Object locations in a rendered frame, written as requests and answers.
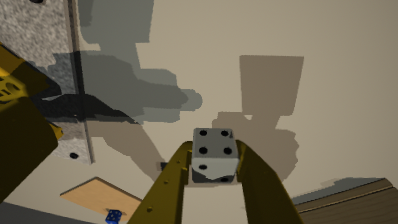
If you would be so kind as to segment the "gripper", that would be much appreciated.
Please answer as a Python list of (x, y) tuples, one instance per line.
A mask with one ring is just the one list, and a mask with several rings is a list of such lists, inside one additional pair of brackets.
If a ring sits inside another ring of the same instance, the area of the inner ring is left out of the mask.
[[(277, 173), (248, 145), (235, 141), (248, 224), (304, 224)], [(177, 149), (127, 224), (182, 224), (192, 145), (186, 141)]]

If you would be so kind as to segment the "tan flat mat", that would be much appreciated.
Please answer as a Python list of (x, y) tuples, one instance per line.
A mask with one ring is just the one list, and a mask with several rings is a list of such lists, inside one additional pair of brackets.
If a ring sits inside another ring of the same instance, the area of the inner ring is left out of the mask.
[(131, 218), (142, 199), (95, 177), (63, 194), (59, 197), (80, 206), (108, 215), (110, 209), (120, 210), (121, 222)]

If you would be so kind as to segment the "white die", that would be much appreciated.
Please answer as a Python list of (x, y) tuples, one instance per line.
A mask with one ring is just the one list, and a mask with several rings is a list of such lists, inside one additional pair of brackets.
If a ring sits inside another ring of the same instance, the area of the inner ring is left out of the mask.
[(195, 128), (192, 145), (194, 183), (231, 184), (240, 162), (232, 129)]

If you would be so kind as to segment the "blue die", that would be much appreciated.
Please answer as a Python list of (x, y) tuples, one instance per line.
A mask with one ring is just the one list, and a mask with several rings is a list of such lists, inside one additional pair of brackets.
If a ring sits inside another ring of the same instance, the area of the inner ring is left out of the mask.
[(120, 212), (120, 210), (110, 209), (105, 221), (108, 224), (119, 224), (121, 216), (122, 216), (122, 213)]

